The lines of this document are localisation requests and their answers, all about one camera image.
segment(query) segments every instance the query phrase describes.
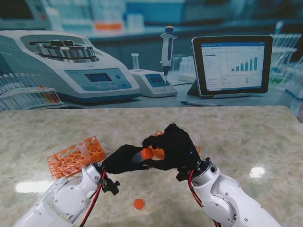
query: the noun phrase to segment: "pen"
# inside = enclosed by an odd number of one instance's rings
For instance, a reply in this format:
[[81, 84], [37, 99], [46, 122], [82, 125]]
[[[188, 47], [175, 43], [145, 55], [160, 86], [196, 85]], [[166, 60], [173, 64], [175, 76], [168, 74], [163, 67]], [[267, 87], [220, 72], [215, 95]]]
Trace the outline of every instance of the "pen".
[[223, 106], [218, 104], [201, 103], [201, 102], [193, 102], [193, 101], [180, 101], [179, 103], [182, 103], [184, 105], [195, 105], [195, 106]]

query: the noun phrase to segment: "tablet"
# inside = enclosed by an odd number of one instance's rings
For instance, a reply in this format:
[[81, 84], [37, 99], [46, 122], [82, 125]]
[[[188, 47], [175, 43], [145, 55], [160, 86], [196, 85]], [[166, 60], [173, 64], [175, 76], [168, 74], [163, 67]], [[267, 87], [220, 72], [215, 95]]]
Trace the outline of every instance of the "tablet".
[[266, 93], [272, 42], [269, 35], [192, 39], [199, 95]]

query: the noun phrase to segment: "bar chart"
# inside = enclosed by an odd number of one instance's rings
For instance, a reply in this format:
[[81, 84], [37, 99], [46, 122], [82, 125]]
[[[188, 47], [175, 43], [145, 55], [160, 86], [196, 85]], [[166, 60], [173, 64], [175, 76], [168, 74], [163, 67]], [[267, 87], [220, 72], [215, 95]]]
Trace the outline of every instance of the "bar chart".
[[231, 71], [257, 71], [258, 70], [258, 57], [246, 58], [239, 63], [232, 63]]

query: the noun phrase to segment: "display screen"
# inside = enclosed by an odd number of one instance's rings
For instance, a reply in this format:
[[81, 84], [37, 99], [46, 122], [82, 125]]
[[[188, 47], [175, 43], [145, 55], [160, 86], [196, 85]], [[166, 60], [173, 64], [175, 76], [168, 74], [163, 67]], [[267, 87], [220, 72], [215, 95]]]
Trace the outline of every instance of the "display screen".
[[201, 44], [207, 91], [262, 86], [265, 42]]
[[156, 84], [161, 83], [161, 80], [160, 80], [159, 77], [152, 77], [152, 78], [151, 78], [151, 81], [152, 81], [153, 83], [156, 83]]
[[25, 0], [1, 0], [0, 18], [33, 19], [33, 14]]
[[85, 74], [91, 82], [112, 81], [106, 73]]

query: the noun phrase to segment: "tablet screen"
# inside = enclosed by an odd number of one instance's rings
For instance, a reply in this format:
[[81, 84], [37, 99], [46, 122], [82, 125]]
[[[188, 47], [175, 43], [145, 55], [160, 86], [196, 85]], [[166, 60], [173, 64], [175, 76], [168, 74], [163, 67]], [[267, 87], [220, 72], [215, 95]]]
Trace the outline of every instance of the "tablet screen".
[[262, 86], [265, 42], [201, 44], [207, 91]]

